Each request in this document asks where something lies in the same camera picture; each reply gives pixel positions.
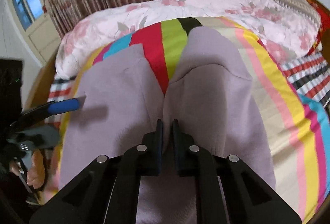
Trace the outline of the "person's left hand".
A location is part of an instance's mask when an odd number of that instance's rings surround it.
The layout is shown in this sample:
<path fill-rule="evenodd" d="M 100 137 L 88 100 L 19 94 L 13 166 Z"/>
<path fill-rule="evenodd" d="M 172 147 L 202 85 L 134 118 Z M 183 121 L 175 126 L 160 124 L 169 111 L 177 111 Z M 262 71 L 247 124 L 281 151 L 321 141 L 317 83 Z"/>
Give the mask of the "person's left hand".
<path fill-rule="evenodd" d="M 46 177 L 44 158 L 40 150 L 33 152 L 31 161 L 31 168 L 26 173 L 26 183 L 34 189 L 39 189 L 43 186 Z"/>

